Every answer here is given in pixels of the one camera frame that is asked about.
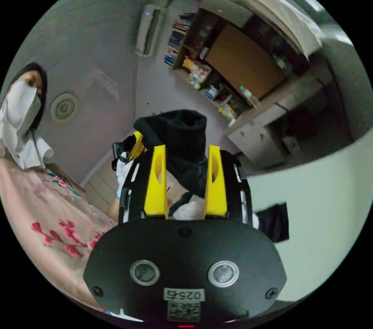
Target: bottle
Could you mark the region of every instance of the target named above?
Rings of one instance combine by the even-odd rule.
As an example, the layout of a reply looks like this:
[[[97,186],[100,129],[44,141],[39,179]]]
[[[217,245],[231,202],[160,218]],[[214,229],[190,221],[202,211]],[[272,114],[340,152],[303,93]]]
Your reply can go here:
[[[260,102],[253,96],[253,94],[242,85],[240,86],[240,90],[242,94],[247,98],[247,100],[255,107],[257,108],[260,105]]]

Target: red flower embroidery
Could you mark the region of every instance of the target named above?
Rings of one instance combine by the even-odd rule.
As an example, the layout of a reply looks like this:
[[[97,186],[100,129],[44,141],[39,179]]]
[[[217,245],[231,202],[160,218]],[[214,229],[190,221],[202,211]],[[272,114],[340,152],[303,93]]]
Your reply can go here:
[[[51,234],[54,240],[62,242],[62,238],[58,235],[56,231],[49,231],[49,233]]]
[[[54,179],[57,181],[57,183],[62,186],[62,187],[66,187],[67,184],[65,183],[65,181],[61,180],[58,176],[55,176]]]
[[[43,234],[42,227],[38,222],[32,223],[31,229],[37,233],[40,233],[41,235]]]
[[[45,242],[46,245],[51,245],[51,244],[52,244],[52,241],[53,241],[53,238],[52,238],[52,237],[50,237],[50,236],[45,236],[45,240],[44,240],[44,242]]]
[[[65,247],[65,250],[71,255],[71,256],[74,256],[76,258],[81,258],[83,256],[83,254],[81,254],[79,252],[79,250],[77,249],[77,247],[75,245],[66,245]]]
[[[56,231],[49,231],[50,235],[44,233],[39,222],[33,223],[31,229],[34,232],[39,233],[45,237],[45,245],[51,245],[53,241],[60,242],[64,244],[65,251],[67,251],[71,256],[77,258],[81,258],[83,256],[83,254],[77,249],[77,247],[85,247],[92,250],[96,245],[97,241],[102,237],[102,235],[105,234],[105,232],[102,232],[102,234],[97,233],[93,240],[90,240],[87,243],[82,243],[80,241],[79,234],[74,230],[75,224],[72,221],[68,221],[67,223],[65,223],[63,220],[60,219],[58,225],[63,228],[64,236],[71,242],[73,242],[75,245],[69,245],[66,242],[64,242]]]
[[[79,243],[80,242],[78,233],[73,231],[73,229],[71,229],[71,228],[68,228],[68,227],[63,228],[63,234],[71,242],[74,242],[74,243]]]
[[[92,250],[94,248],[94,246],[96,245],[98,240],[91,240],[91,241],[88,241],[87,242],[87,246],[90,250]]]

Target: face mask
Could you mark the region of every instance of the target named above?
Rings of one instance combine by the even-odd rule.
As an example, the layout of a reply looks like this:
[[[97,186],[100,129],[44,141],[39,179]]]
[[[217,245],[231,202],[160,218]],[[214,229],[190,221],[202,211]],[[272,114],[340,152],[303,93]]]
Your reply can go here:
[[[36,88],[17,80],[6,97],[7,119],[17,130],[18,136],[27,133],[41,108],[36,92]]]

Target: floral pattern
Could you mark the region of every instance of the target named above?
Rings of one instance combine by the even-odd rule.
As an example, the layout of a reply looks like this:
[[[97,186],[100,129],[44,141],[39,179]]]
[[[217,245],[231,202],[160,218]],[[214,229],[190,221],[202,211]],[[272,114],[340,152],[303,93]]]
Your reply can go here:
[[[78,194],[77,191],[75,191],[70,185],[68,185],[67,183],[65,183],[65,181],[63,181],[61,178],[59,178],[56,174],[54,174],[54,173],[47,173],[47,175],[53,178],[52,182],[58,184],[61,188],[67,188],[67,189],[69,189],[77,198],[80,197],[80,195]]]
[[[83,251],[83,249],[92,250],[97,241],[105,234],[105,232],[96,232],[97,234],[93,239],[91,239],[87,243],[84,243],[81,241],[80,235],[75,231],[75,224],[72,221],[68,220],[67,222],[64,222],[60,219],[58,225],[62,228],[65,238],[67,238],[71,243],[65,242],[61,238],[61,236],[54,230],[50,230],[49,234],[45,233],[39,222],[33,223],[31,229],[34,232],[44,236],[45,246],[51,245],[53,242],[62,243],[64,245],[65,251],[68,252],[72,257],[77,258],[83,257],[83,254],[81,252]]]

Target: label sticker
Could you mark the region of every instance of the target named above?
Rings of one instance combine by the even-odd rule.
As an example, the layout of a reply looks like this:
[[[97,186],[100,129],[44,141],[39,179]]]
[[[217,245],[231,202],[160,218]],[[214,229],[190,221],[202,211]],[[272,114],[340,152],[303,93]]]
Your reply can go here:
[[[198,322],[201,320],[201,303],[168,301],[167,320]]]
[[[163,299],[172,302],[197,303],[205,301],[205,289],[172,289],[165,287]]]

